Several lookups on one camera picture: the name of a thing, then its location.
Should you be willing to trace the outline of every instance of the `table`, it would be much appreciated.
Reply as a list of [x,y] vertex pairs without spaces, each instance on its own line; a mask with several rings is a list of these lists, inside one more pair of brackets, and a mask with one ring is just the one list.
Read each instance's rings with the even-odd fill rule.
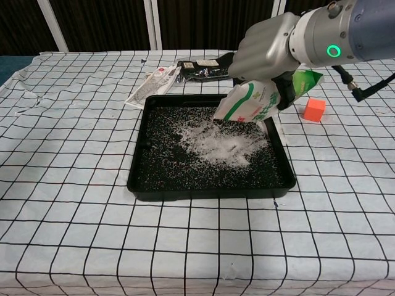
[[[395,295],[395,84],[357,103],[332,69],[274,118],[280,199],[142,202],[125,185],[145,72],[225,51],[44,52],[0,88],[0,295]],[[346,67],[366,88],[395,60]],[[232,82],[172,94],[227,93]]]

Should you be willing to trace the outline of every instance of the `checkered tablecloth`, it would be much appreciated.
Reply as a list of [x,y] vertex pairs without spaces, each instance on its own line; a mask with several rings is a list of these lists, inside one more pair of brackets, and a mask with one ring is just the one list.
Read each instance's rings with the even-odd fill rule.
[[[276,201],[127,191],[125,99],[158,65],[221,53],[45,52],[0,88],[0,295],[395,295],[395,84],[358,104],[319,69],[321,123],[307,96],[274,118],[297,177]],[[366,88],[395,61],[346,68]]]

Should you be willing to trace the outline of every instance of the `label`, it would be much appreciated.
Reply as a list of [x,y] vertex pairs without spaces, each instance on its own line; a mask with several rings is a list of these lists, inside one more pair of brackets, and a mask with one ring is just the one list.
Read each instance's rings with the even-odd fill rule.
[[191,62],[185,62],[183,63],[183,66],[185,69],[193,69],[193,64]]
[[196,63],[199,66],[211,66],[211,67],[215,67],[215,66],[219,66],[220,64],[217,63],[216,60],[197,60]]

